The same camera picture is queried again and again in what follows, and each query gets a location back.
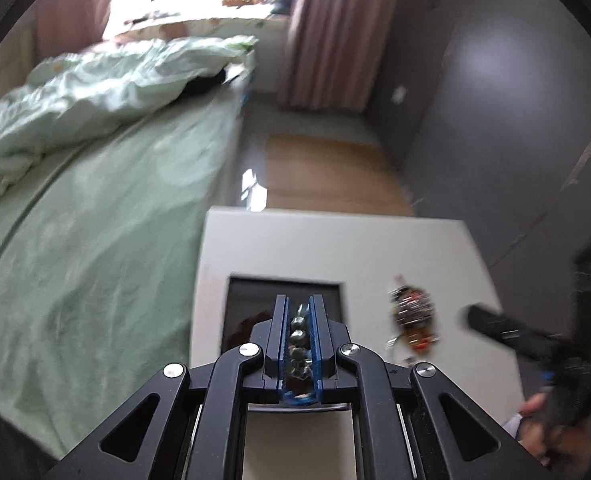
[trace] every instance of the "human hand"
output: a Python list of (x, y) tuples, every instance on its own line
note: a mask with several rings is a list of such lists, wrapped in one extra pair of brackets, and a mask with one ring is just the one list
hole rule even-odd
[(545, 434), (541, 422), (528, 418), (541, 412), (545, 402), (546, 394), (536, 394), (520, 407), (520, 415), (524, 417), (520, 443), (543, 465), (549, 465), (549, 455), (555, 453), (564, 457), (567, 473), (584, 473), (591, 462), (591, 423), (584, 420), (577, 426), (558, 426)]

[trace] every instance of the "wall outlet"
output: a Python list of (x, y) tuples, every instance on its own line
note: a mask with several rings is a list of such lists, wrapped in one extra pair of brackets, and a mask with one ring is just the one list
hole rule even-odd
[(408, 90), (400, 85), (393, 89), (393, 95), (391, 96), (391, 102), (394, 105), (401, 105), (404, 101), (404, 98), (407, 96)]

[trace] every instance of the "white table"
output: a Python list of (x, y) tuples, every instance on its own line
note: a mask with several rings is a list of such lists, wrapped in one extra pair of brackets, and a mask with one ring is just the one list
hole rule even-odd
[[(460, 221), (212, 208), (196, 282), (191, 366), (220, 355), (231, 275), (341, 283), (352, 341), (403, 364), (411, 352), (402, 342), (393, 355), (385, 349), (396, 334), (388, 293), (398, 274), (426, 289), (435, 304), (441, 339), (424, 360), (504, 422), (523, 400), (517, 363), (513, 352), (464, 327), (463, 306), (480, 302), (499, 309), (499, 302)], [(278, 417), (287, 417), (290, 434), (281, 433)], [(288, 466), (296, 442), (307, 449), (307, 480), (355, 478), (348, 412), (250, 413), (244, 478), (302, 478), (302, 470)]]

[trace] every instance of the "silver screw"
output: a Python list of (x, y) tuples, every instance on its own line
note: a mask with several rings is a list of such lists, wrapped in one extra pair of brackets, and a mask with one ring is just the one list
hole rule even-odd
[(416, 371), (422, 377), (433, 377), (435, 375), (435, 367), (431, 363), (418, 363)]
[(313, 376), (313, 372), (311, 371), (311, 368), (310, 367), (305, 366), (305, 367), (302, 367), (302, 368), (294, 368), (294, 370), (291, 373), (291, 375), (293, 377), (295, 377), (296, 379), (304, 380), (306, 378), (312, 377)]
[(301, 344), (306, 339), (306, 334), (304, 330), (294, 330), (293, 333), (290, 335), (289, 340), (291, 343), (294, 344)]
[(302, 316), (295, 316), (291, 320), (291, 330), (302, 330), (306, 326), (306, 319)]
[(309, 315), (309, 305), (306, 306), (301, 303), (300, 306), (297, 308), (297, 313), (295, 313), (298, 317), (307, 317)]
[(259, 351), (260, 347), (255, 343), (245, 343), (240, 347), (240, 354), (245, 357), (253, 357), (254, 355), (257, 355)]
[(184, 367), (182, 365), (178, 363), (171, 363), (164, 367), (162, 373), (170, 379), (175, 379), (176, 377), (180, 377), (183, 371)]
[(347, 343), (346, 345), (342, 345), (339, 350), (343, 355), (349, 357), (360, 352), (360, 347), (355, 343)]
[(300, 346), (292, 346), (289, 349), (289, 356), (294, 361), (304, 361), (307, 358), (306, 349), (301, 348)]

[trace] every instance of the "gray wall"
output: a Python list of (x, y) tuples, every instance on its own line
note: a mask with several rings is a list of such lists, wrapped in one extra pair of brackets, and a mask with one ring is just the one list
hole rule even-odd
[(591, 157), (565, 186), (591, 140), (591, 39), (562, 4), (399, 0), (367, 118), (419, 215), (466, 221), (504, 309), (568, 331), (591, 238)]

